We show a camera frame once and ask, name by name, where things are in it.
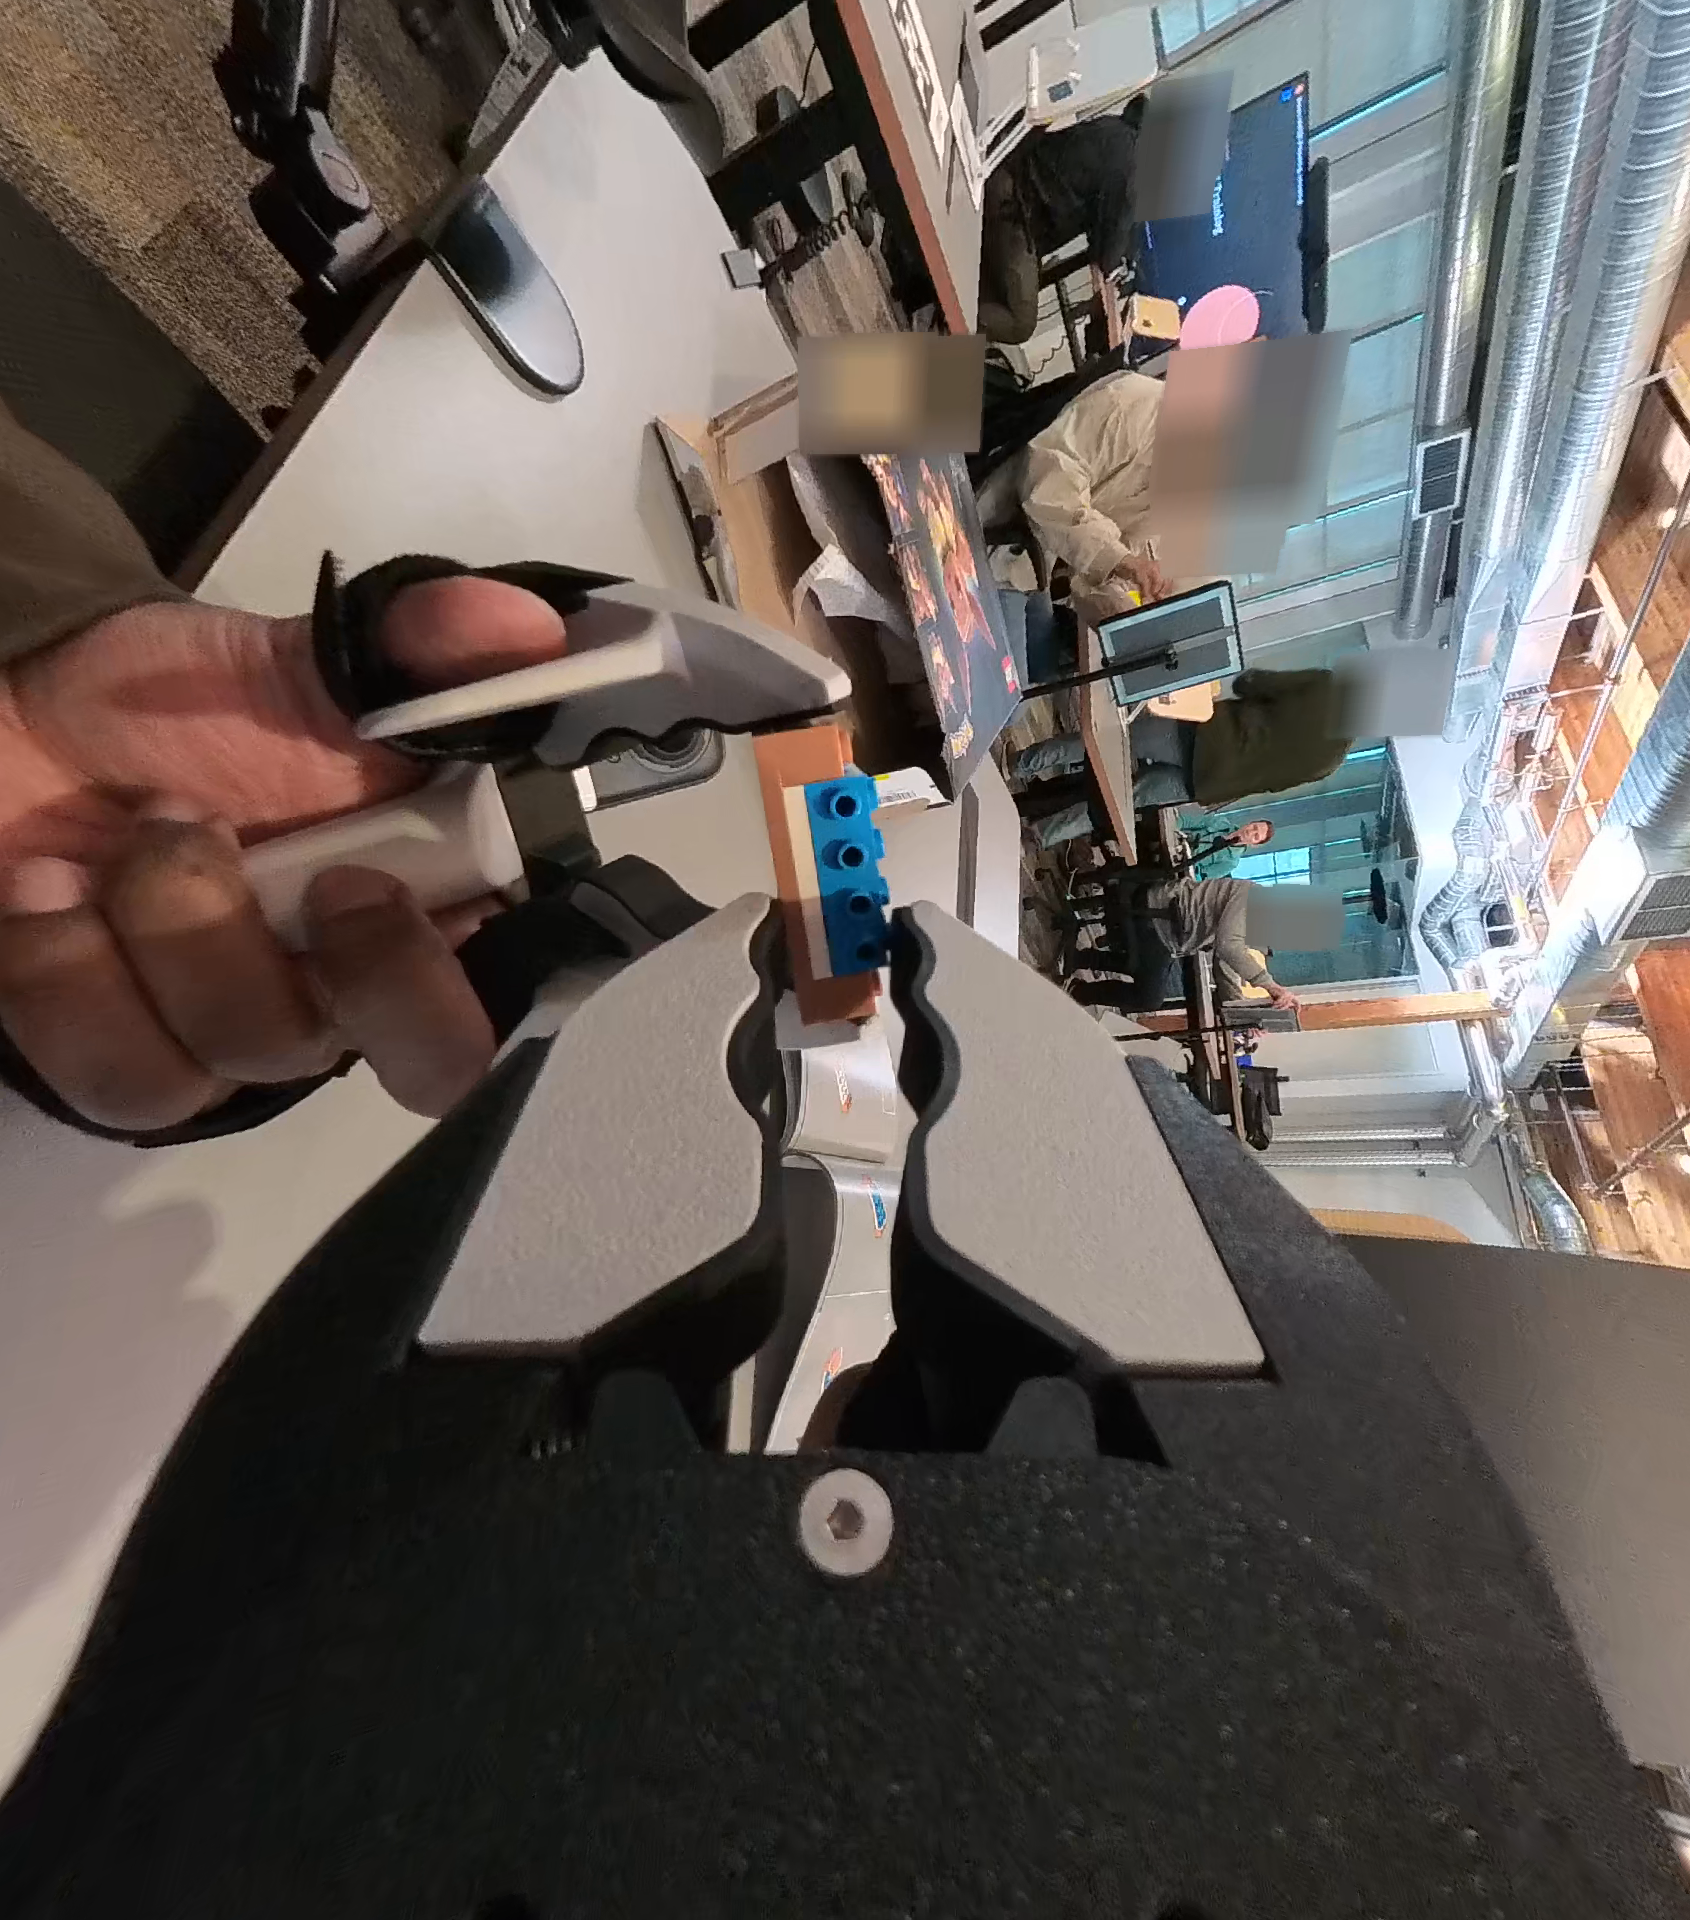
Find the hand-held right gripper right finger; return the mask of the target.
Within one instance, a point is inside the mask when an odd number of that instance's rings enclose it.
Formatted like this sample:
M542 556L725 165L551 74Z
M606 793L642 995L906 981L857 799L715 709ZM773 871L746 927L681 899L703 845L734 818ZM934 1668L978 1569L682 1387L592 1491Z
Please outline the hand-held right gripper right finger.
M1265 1348L1127 1052L937 904L893 923L905 1326L989 1303L1129 1380L1249 1380Z

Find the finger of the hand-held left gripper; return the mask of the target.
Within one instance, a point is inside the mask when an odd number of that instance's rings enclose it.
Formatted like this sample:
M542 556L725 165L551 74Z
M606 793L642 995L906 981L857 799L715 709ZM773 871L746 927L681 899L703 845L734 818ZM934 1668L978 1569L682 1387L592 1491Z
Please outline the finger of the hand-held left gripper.
M854 693L849 670L799 637L711 599L632 583L586 593L564 616L554 665L576 680L551 709L545 761L814 723Z
M681 732L636 740L583 769L584 810L608 810L688 793L715 781L725 764L721 732Z

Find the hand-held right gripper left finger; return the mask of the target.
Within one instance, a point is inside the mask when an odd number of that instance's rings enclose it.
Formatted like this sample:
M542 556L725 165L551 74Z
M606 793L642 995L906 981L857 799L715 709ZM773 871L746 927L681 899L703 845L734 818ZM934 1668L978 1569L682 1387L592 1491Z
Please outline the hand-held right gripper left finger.
M574 1365L744 1365L785 1299L782 925L738 897L559 1030L419 1344Z

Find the brown white blue brick assembly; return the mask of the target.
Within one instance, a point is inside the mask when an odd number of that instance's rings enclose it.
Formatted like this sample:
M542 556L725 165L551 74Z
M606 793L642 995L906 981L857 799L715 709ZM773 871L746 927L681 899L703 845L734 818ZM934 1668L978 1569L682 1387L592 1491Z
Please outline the brown white blue brick assembly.
M763 732L754 763L801 1042L849 1041L893 949L877 784L841 724Z

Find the printed cardboard toy box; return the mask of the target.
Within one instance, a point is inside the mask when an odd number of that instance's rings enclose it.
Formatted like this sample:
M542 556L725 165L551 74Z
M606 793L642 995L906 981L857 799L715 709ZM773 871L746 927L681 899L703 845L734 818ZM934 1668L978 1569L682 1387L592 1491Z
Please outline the printed cardboard toy box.
M849 676L864 769L912 766L960 800L1028 683L965 457L804 453L794 379L650 429L715 599Z

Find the white instruction booklet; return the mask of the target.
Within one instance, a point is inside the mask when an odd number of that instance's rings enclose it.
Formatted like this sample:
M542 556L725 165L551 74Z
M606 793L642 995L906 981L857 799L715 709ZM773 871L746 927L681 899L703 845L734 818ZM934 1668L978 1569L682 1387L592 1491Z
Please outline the white instruction booklet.
M893 1048L858 1037L785 1057L785 1308L756 1358L752 1443L802 1450L827 1395L895 1331L890 1249L902 1184Z

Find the black stand with oval base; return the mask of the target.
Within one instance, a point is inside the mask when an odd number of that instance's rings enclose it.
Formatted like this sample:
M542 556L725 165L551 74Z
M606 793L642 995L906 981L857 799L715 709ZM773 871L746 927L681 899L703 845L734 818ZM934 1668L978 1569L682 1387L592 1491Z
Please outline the black stand with oval base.
M551 400L573 396L586 357L571 302L494 182L497 161L559 61L530 5L490 5L501 44L476 81L469 121L450 132L453 177L416 224L426 265L505 366Z

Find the tablet on black stand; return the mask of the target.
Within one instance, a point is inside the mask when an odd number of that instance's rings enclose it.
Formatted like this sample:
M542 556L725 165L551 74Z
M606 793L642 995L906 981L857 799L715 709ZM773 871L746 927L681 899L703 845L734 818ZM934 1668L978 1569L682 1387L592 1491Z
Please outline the tablet on black stand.
M1119 709L1231 684L1244 670L1236 594L1215 583L1146 602L1097 631L1105 683Z

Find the black office chair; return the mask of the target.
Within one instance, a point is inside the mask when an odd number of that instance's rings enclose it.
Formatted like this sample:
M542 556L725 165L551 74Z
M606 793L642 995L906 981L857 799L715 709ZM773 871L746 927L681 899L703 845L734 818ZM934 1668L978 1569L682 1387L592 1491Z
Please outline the black office chair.
M365 174L333 125L338 2L234 2L212 76L241 147L262 165L248 205L302 301L355 293L388 246Z

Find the dark television screen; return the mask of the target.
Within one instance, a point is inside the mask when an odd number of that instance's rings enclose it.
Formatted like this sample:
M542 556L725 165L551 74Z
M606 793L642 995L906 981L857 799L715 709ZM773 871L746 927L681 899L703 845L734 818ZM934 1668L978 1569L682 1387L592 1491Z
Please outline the dark television screen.
M1265 339L1311 330L1311 76L1301 73L1231 112L1227 158L1206 211L1146 224L1135 293L1193 307L1223 289L1250 293Z

